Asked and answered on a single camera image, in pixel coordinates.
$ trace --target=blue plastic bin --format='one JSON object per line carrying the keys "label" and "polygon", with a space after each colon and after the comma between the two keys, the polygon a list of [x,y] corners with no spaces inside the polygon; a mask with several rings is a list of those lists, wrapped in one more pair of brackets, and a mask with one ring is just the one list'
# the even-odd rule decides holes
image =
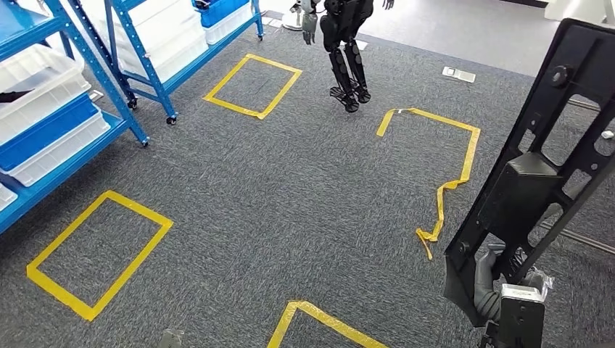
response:
{"label": "blue plastic bin", "polygon": [[87,93],[0,146],[0,169],[9,171],[98,113]]}
{"label": "blue plastic bin", "polygon": [[201,12],[201,25],[206,28],[211,28],[217,22],[220,22],[224,17],[238,10],[240,7],[247,4],[249,0],[212,0],[209,1],[209,9],[197,9]]}

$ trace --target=black robot frame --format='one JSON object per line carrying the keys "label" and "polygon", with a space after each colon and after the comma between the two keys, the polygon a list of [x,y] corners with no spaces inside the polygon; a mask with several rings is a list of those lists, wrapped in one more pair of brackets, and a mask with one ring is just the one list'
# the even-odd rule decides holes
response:
{"label": "black robot frame", "polygon": [[[445,252],[445,296],[474,326],[487,322],[474,305],[476,253],[487,235],[491,233],[505,243],[493,268],[494,279],[504,275],[508,283],[518,284],[615,169],[613,153],[601,153],[595,147],[615,117],[614,57],[615,30],[570,19],[560,24],[495,166]],[[566,103],[576,94],[597,103],[600,112],[566,161],[557,165],[543,154],[542,147]],[[520,143],[528,132],[534,140],[528,150],[522,151]],[[588,179],[572,190],[564,190],[575,170],[585,172]],[[531,246],[528,235],[557,204],[561,216],[542,240]],[[520,250],[527,256],[521,262]],[[523,320],[513,322],[514,327],[503,327],[500,322],[499,330],[513,332],[522,344],[521,337],[532,328],[524,327]]]}

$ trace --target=gray carpet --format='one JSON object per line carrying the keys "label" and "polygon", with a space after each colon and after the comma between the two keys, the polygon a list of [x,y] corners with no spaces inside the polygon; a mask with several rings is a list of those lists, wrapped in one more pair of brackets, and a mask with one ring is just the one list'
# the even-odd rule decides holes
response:
{"label": "gray carpet", "polygon": [[[141,100],[136,115],[152,138],[149,148],[125,134],[0,236],[3,347],[155,347],[165,328],[184,330],[185,347],[265,347],[293,299],[388,347],[475,347],[480,331],[441,296],[441,255],[532,79],[362,38],[370,42],[363,58],[372,101],[348,115],[328,96],[334,79],[321,46],[268,29],[263,42],[249,29],[172,95],[176,126],[164,124],[160,105]],[[264,121],[202,100],[246,53],[303,70]],[[218,97],[266,105],[285,72],[250,64]],[[476,83],[443,78],[445,65],[476,73]],[[469,135],[399,115],[377,137],[384,113],[397,107],[482,129],[471,180],[446,194],[432,262],[413,231],[432,227],[435,189],[458,177]],[[560,138],[582,132],[585,117],[573,109]],[[28,280],[25,266],[109,189],[175,225],[89,323]],[[614,193],[614,182],[605,182],[570,228],[615,245]],[[105,204],[41,269],[92,303],[154,230]],[[613,257],[559,239],[538,266],[556,277],[545,347],[615,341]],[[305,313],[297,313],[282,346],[355,347]]]}

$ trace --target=peeling yellow tape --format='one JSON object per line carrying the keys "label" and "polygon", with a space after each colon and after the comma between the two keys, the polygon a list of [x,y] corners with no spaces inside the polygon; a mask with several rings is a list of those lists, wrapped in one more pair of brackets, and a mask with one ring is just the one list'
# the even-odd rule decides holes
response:
{"label": "peeling yellow tape", "polygon": [[[269,105],[262,112],[246,109],[245,107],[240,107],[239,105],[235,105],[233,103],[229,103],[228,101],[224,101],[222,99],[218,99],[215,97],[217,92],[219,92],[222,89],[222,87],[224,87],[224,85],[235,74],[237,74],[239,69],[241,69],[250,59],[253,59],[258,62],[265,63],[265,64],[273,65],[274,67],[279,67],[280,69],[288,70],[291,73],[293,73],[290,80],[286,82],[284,87],[282,87],[282,89],[278,92],[278,94],[276,94],[276,96],[273,98],[271,103],[269,103]],[[280,100],[282,100],[282,97],[284,96],[284,94],[286,94],[289,91],[289,89],[297,81],[301,73],[302,71],[297,68],[289,67],[288,65],[274,62],[273,60],[262,58],[254,54],[246,54],[246,56],[242,60],[240,60],[239,63],[237,63],[237,65],[235,65],[235,67],[233,67],[233,69],[231,69],[231,71],[228,72],[228,74],[226,74],[226,76],[217,85],[215,85],[215,87],[206,96],[203,97],[203,99],[208,102],[212,102],[213,104],[220,105],[221,107],[225,107],[227,109],[231,109],[233,111],[240,112],[242,114],[256,117],[257,119],[262,120],[267,115],[269,115],[271,111],[273,111],[273,108],[276,107],[276,105],[278,105]]]}
{"label": "peeling yellow tape", "polygon": [[[66,289],[62,288],[58,283],[54,282],[50,277],[42,273],[38,266],[43,263],[43,261],[55,250],[59,245],[73,233],[81,223],[83,223],[93,212],[98,209],[102,202],[105,199],[111,199],[112,201],[117,202],[118,204],[123,205],[124,207],[136,212],[137,214],[143,215],[144,217],[158,223],[160,225],[160,229],[156,234],[152,237],[152,239],[147,243],[147,245],[139,252],[137,257],[126,267],[126,269],[120,274],[119,277],[113,282],[111,287],[102,295],[102,297],[98,300],[98,302],[93,306],[88,306],[85,302],[81,301],[75,295],[68,292]],[[92,321],[102,310],[111,302],[111,299],[119,292],[119,290],[124,286],[126,281],[135,273],[136,269],[139,268],[141,263],[145,261],[147,255],[158,245],[162,237],[169,231],[171,226],[173,225],[173,221],[167,219],[166,217],[154,212],[139,203],[132,201],[114,191],[107,191],[103,193],[100,197],[94,201],[84,212],[75,219],[67,228],[64,230],[55,240],[48,245],[37,257],[30,262],[29,265],[26,266],[25,272],[26,276],[33,281],[36,285],[40,286],[43,290],[49,292],[53,295],[58,301],[70,307],[73,311],[79,314],[83,319]]]}
{"label": "peeling yellow tape", "polygon": [[269,340],[269,344],[267,344],[267,348],[280,347],[282,339],[284,338],[290,322],[292,321],[292,318],[297,310],[302,310],[306,314],[320,321],[322,324],[334,329],[341,335],[364,347],[387,348],[384,344],[372,339],[354,328],[351,328],[350,326],[339,321],[337,318],[328,315],[320,308],[306,301],[291,301],[288,303],[286,309],[282,313],[282,318],[280,318],[280,321],[276,326],[276,330],[273,332],[273,335]]}
{"label": "peeling yellow tape", "polygon": [[387,131],[387,128],[389,127],[389,123],[391,122],[391,118],[393,117],[393,114],[399,110],[409,111],[409,112],[412,112],[413,114],[427,117],[429,119],[436,120],[442,123],[446,123],[448,125],[453,125],[455,127],[459,127],[459,128],[462,128],[462,129],[465,129],[471,132],[470,141],[468,143],[468,149],[466,150],[466,157],[463,160],[463,168],[461,170],[461,176],[459,177],[459,179],[448,181],[442,184],[436,190],[438,220],[436,221],[434,228],[432,229],[431,232],[424,231],[421,228],[416,229],[416,235],[421,240],[422,244],[425,246],[425,250],[427,252],[427,258],[432,260],[433,255],[432,255],[431,250],[429,250],[427,241],[431,241],[431,242],[437,241],[438,236],[440,235],[440,231],[442,230],[442,227],[444,225],[444,190],[445,189],[454,190],[457,188],[458,185],[465,183],[466,181],[470,179],[470,172],[472,171],[472,164],[474,163],[474,153],[476,152],[476,145],[478,144],[478,140],[480,136],[480,129],[472,125],[467,125],[465,123],[461,123],[461,122],[451,120],[446,117],[442,117],[442,116],[432,114],[427,111],[423,111],[423,110],[411,107],[410,109],[391,109],[389,110],[384,115],[384,118],[382,119],[382,122],[380,123],[380,126],[378,127],[378,130],[376,132],[376,135],[384,136],[384,133]]}

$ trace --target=humanoid robot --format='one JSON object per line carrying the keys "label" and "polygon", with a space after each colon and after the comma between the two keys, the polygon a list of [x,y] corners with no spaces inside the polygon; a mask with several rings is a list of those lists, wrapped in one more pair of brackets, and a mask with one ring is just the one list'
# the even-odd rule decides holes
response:
{"label": "humanoid robot", "polygon": [[[316,4],[321,0],[302,0],[303,15],[303,39],[311,45],[315,43]],[[382,6],[385,9],[393,8],[395,0],[384,0]],[[366,77],[363,71],[363,60],[355,37],[360,26],[373,13],[373,0],[324,0],[327,13],[321,18],[321,30],[325,50],[329,53],[329,59],[333,67],[333,74],[337,81],[337,87],[332,87],[329,94],[339,100],[347,112],[359,110],[359,103],[369,102],[371,95],[367,89]],[[339,49],[340,42],[344,41],[344,52],[348,60],[348,68]]]}

